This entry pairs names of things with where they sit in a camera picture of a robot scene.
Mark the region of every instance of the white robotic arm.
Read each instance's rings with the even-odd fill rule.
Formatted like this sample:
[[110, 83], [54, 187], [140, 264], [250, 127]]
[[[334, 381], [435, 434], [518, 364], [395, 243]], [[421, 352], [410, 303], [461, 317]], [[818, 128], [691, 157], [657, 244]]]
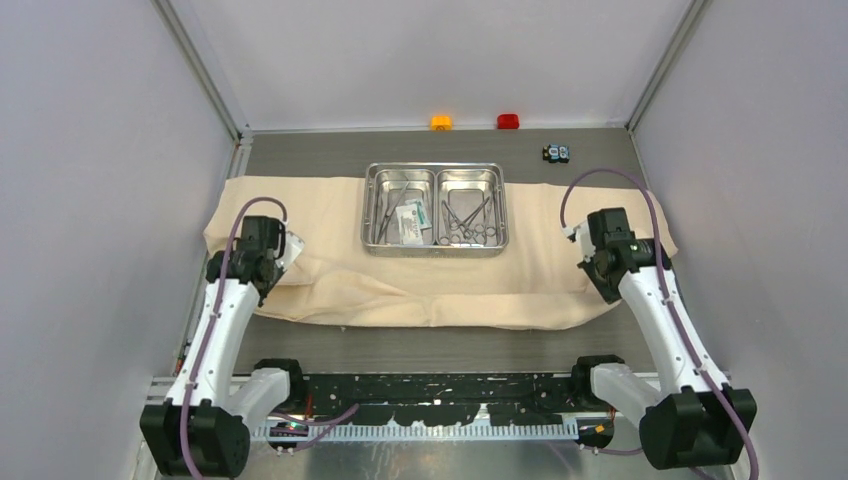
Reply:
[[[657, 390], [623, 363], [590, 363], [591, 393], [639, 429], [645, 455], [658, 469], [735, 462], [742, 440], [704, 375], [720, 386], [746, 429], [756, 414], [756, 402], [748, 390], [730, 388], [707, 353], [683, 306], [665, 252], [655, 251], [653, 239], [635, 238], [622, 208], [594, 212], [565, 233], [579, 244], [583, 254], [579, 267], [604, 300], [623, 299], [633, 311], [659, 375]], [[668, 298], [660, 285], [658, 263]], [[668, 302], [674, 305], [680, 328]]]
[[[250, 432], [289, 399], [291, 376], [300, 375], [296, 362], [260, 362], [250, 380], [233, 395], [230, 383], [253, 311], [303, 247], [303, 241], [286, 232], [279, 220], [245, 217], [242, 240], [228, 256], [225, 279], [219, 278], [224, 252], [209, 261], [203, 313], [185, 362], [164, 403], [146, 406], [141, 416], [142, 433], [161, 473], [192, 473], [190, 461], [204, 476], [238, 476], [247, 461]], [[219, 294], [221, 300], [216, 302]], [[181, 417], [185, 408], [190, 412], [188, 419]], [[181, 427], [188, 430], [191, 459], [184, 455]]]

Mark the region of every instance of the surgical instrument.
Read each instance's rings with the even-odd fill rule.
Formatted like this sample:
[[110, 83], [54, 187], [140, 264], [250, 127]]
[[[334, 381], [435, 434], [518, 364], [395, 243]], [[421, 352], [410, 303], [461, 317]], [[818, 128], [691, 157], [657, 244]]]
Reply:
[[406, 189], [409, 188], [409, 180], [406, 181], [403, 188], [400, 190], [400, 194], [398, 194], [397, 199], [395, 199], [395, 203], [391, 208], [386, 208], [386, 213], [383, 216], [383, 221], [380, 223], [380, 232], [377, 234], [377, 243], [380, 243], [383, 240], [383, 236], [386, 234], [386, 230], [389, 229], [389, 224], [392, 222], [392, 215], [395, 213], [395, 209], [398, 204], [403, 200], [403, 196], [406, 194]]

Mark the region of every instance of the gray work surface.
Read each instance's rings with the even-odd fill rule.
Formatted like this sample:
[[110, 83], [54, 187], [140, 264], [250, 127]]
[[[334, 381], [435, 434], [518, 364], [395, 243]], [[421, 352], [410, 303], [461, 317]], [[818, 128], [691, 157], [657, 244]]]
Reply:
[[[571, 148], [569, 164], [542, 160], [542, 147], [551, 143]], [[370, 163], [390, 161], [495, 162], [512, 183], [567, 185], [601, 166], [642, 175], [624, 129], [257, 135], [246, 175], [362, 178]], [[589, 177], [581, 185], [631, 187], [609, 174]], [[635, 371], [654, 370], [639, 325], [622, 305], [562, 331], [342, 329], [257, 315], [245, 332], [236, 371], [250, 372], [262, 358], [295, 358], [311, 373], [570, 371], [577, 357], [603, 353], [621, 356]]]

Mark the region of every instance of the stainless steel tray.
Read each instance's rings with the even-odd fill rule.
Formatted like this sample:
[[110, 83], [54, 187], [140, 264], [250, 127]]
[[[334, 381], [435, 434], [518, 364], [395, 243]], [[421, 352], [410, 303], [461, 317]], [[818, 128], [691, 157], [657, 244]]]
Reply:
[[[401, 245], [392, 209], [413, 198], [426, 205], [433, 228], [422, 231], [424, 245]], [[497, 164], [374, 163], [366, 171], [361, 239], [372, 255], [493, 257], [509, 243], [507, 218]]]

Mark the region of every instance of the red light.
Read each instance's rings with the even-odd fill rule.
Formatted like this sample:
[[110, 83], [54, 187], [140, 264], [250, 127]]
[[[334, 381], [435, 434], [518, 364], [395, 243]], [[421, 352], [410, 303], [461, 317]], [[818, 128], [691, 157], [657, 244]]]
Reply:
[[498, 115], [498, 130], [515, 130], [518, 128], [518, 115], [515, 113], [503, 113]]

